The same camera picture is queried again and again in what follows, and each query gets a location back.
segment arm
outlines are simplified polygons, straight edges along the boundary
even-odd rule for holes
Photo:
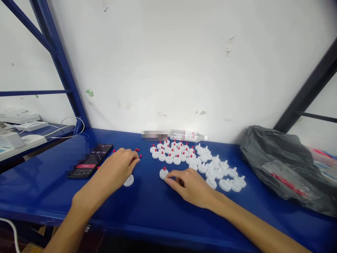
[[[69,213],[44,253],[74,253],[91,216],[120,188],[139,162],[137,152],[119,149],[108,157],[92,178],[73,197]]]
[[[227,219],[262,252],[310,252],[224,194],[213,190],[199,173],[191,168],[185,171],[171,171],[165,182],[187,202],[209,209]]]

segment white cable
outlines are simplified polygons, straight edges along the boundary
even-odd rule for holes
[[[18,233],[16,231],[16,227],[15,227],[14,223],[11,222],[10,220],[4,219],[4,218],[0,218],[0,221],[7,222],[12,227],[13,233],[14,233],[15,251],[16,251],[16,253],[21,253],[20,248],[19,248],[19,243],[18,243]]]
[[[79,133],[76,134],[76,135],[81,134],[81,133],[84,131],[84,128],[85,128],[85,124],[84,124],[83,120],[81,120],[81,119],[78,118],[78,117],[67,117],[67,118],[65,118],[65,119],[68,119],[68,118],[77,118],[77,119],[79,119],[80,121],[82,121],[82,123],[83,123],[83,129],[82,129],[81,132],[79,132]],[[58,130],[55,130],[54,132],[51,132],[50,134],[47,134],[47,135],[45,135],[44,137],[47,137],[47,136],[49,136],[49,135],[51,135],[51,134],[53,134],[53,133],[55,133],[55,132],[57,132],[57,131],[59,131],[59,130],[61,130],[61,129],[63,129],[63,128],[60,128],[60,129],[58,129]],[[68,137],[50,137],[50,138],[51,138],[51,139],[66,139],[66,138],[74,137],[74,136],[76,136],[76,135],[68,136]]]

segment smartphone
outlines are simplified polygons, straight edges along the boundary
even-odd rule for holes
[[[70,178],[90,177],[112,148],[113,145],[111,144],[97,145],[91,152],[89,157],[83,161],[80,161],[68,177]]]

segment hand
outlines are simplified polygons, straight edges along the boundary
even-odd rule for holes
[[[173,170],[168,173],[165,182],[184,200],[197,207],[212,210],[216,205],[219,193],[213,190],[194,169]]]
[[[92,178],[73,197],[73,205],[93,213],[120,188],[140,161],[137,152],[120,148],[108,157]]]

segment plastic bag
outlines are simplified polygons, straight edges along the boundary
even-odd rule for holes
[[[254,125],[240,149],[257,177],[281,198],[337,217],[337,187],[320,173],[296,135]]]

